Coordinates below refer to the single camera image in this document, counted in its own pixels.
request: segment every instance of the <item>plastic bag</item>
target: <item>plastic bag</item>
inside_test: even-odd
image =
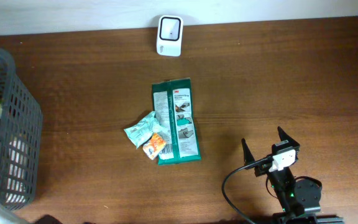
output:
[[[167,142],[158,155],[158,164],[200,160],[201,154],[193,122],[190,79],[153,84],[152,93],[155,116],[161,126],[167,129],[158,133]]]
[[[161,127],[155,118],[155,112],[150,112],[146,117],[141,119],[135,126],[124,129],[128,138],[134,143],[136,149],[143,145],[147,140],[149,140],[153,133],[158,133],[165,130]]]

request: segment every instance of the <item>white device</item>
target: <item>white device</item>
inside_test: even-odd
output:
[[[268,171],[273,172],[276,170],[283,170],[284,167],[289,167],[295,162],[295,157],[296,152],[294,149],[273,156],[272,166]]]
[[[158,21],[157,53],[180,56],[183,20],[178,16],[162,16]]]

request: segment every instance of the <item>3m package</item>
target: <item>3m package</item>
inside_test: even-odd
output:
[[[158,155],[159,165],[201,159],[189,78],[152,85],[155,117],[166,130],[158,134],[167,142]]]

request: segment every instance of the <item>basket mesh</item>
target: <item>basket mesh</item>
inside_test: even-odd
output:
[[[7,52],[0,54],[0,98],[0,203],[15,210],[35,196],[42,112]]]

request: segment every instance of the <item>wooden table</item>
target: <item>wooden table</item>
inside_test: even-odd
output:
[[[358,17],[184,28],[182,55],[156,29],[0,37],[44,112],[35,201],[16,211],[63,223],[213,223],[239,216],[221,194],[279,142],[301,144],[294,175],[323,182],[323,215],[358,223]],[[151,84],[190,77],[202,161],[158,166],[123,129],[152,110]],[[246,214],[280,212],[253,171],[227,184]]]

